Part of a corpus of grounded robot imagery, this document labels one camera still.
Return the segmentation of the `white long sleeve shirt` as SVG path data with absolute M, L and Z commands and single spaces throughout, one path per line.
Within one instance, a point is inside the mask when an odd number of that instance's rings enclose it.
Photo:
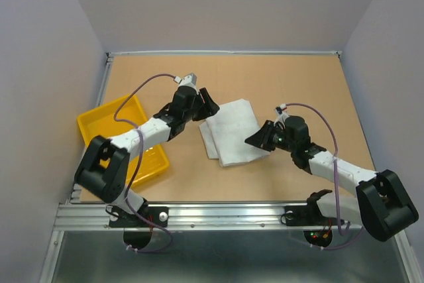
M 245 99 L 220 105 L 218 113 L 199 126 L 208 158 L 218 160 L 223 168 L 269 156 L 268 151 L 245 143 L 259 129 L 252 106 Z

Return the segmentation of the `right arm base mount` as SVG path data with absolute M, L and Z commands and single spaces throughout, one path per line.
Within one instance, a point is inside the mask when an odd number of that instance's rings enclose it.
M 335 217 L 324 217 L 317 208 L 307 205 L 285 206 L 280 223 L 288 227 L 307 227 L 303 230 L 305 241 L 320 249 L 330 247 L 333 227 L 337 226 Z

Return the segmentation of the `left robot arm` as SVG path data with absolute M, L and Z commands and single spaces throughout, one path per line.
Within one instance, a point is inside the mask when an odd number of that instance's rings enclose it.
M 121 135 L 94 137 L 76 170 L 74 181 L 104 203 L 125 212 L 125 219 L 134 226 L 147 220 L 146 200 L 126 184 L 129 163 L 142 159 L 143 153 L 179 135 L 190 121 L 212 117 L 220 107 L 205 88 L 181 85 L 171 102 L 147 122 Z

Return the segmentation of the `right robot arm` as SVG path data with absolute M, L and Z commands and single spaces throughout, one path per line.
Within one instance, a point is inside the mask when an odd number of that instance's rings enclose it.
M 336 158 L 311 141 L 301 117 L 289 116 L 276 123 L 266 121 L 245 143 L 268 152 L 277 148 L 287 151 L 299 169 L 332 181 L 336 188 L 349 193 L 347 197 L 337 197 L 333 190 L 313 192 L 305 205 L 290 208 L 282 216 L 288 226 L 348 221 L 363 226 L 374 239 L 385 242 L 419 219 L 395 172 L 375 172 Z

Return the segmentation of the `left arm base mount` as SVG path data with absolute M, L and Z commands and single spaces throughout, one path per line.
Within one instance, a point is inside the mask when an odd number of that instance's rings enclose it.
M 137 214 L 128 213 L 120 207 L 107 205 L 109 227 L 123 230 L 126 250 L 134 253 L 159 253 L 173 243 L 168 230 L 169 207 L 144 204 Z

